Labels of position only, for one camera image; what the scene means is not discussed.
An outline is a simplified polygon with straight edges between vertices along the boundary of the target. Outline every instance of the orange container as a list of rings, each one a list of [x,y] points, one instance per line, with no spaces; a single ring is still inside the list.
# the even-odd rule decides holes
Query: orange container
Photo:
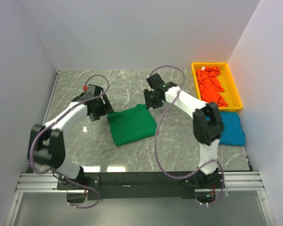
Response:
[[[201,100],[199,87],[197,83],[196,70],[202,67],[218,67],[221,70],[221,74],[218,75],[218,80],[222,85],[224,92],[220,92],[225,101],[228,103],[227,107],[219,107],[220,111],[237,112],[242,109],[242,102],[236,88],[232,73],[227,63],[192,63],[192,74],[194,77],[195,88],[197,97]]]

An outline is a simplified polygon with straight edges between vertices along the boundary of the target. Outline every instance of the marble surface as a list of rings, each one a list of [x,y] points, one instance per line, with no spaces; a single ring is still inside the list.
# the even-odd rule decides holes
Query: marble surface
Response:
[[[144,104],[143,90],[149,70],[87,70],[60,71],[51,100],[47,120],[56,117],[83,91],[85,81],[93,74],[103,74],[110,81],[107,96],[114,111],[123,111]],[[183,90],[196,96],[191,71],[184,71],[186,82]],[[176,70],[160,70],[164,81],[180,84],[181,74]],[[94,78],[93,84],[106,87],[102,78]],[[164,107],[150,109],[158,121]],[[159,171],[153,150],[153,137],[116,147],[113,143],[107,117],[91,122],[86,117],[65,135],[67,156],[73,162],[86,166],[90,171]],[[199,163],[199,145],[193,135],[192,120],[173,106],[163,119],[158,137],[158,156],[162,166],[169,171],[194,170]],[[218,160],[225,170],[249,170],[243,147],[220,145]]]

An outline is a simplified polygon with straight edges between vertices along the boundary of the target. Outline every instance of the orange-red fabric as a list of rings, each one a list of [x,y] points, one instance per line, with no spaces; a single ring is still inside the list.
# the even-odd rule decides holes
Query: orange-red fabric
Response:
[[[218,92],[224,92],[217,76],[221,71],[218,67],[206,67],[204,71],[197,69],[197,82],[201,99],[208,103],[215,102],[219,107],[227,107],[228,103]]]

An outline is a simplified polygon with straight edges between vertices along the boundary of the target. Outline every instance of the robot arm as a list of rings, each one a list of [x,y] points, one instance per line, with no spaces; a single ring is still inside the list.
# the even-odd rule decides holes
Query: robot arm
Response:
[[[159,74],[147,78],[153,90],[144,90],[146,107],[158,108],[163,105],[162,100],[172,103],[180,91],[179,98],[174,105],[182,109],[193,119],[194,136],[200,143],[199,166],[209,160],[217,159],[217,149],[224,125],[220,112],[215,103],[206,103],[182,91],[173,82],[165,83]],[[217,164],[209,163],[200,169],[207,178],[216,174]]]
[[[86,102],[86,100],[98,96],[102,92],[103,88],[90,84],[88,85],[87,90],[75,97],[70,105],[56,118],[44,125],[34,125],[30,134],[27,158],[29,159],[32,142],[40,131],[56,122],[66,111],[72,109],[69,114],[39,138],[33,151],[33,158],[37,164],[48,165],[56,169],[58,173],[61,173],[70,179],[82,182],[84,178],[83,168],[74,164],[66,157],[64,135],[86,116],[89,116],[91,121],[95,121],[99,120],[101,116],[113,112],[106,94],[95,100]],[[73,109],[73,106],[77,105],[79,102],[83,102],[83,104]]]

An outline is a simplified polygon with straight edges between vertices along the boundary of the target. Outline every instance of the white wall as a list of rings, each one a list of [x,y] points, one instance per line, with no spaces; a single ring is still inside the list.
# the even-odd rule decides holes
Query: white wall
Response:
[[[228,63],[244,105],[246,152],[283,225],[283,0],[261,0]]]
[[[259,0],[18,0],[54,67],[226,62]]]
[[[41,122],[56,72],[15,0],[0,0],[0,226]]]

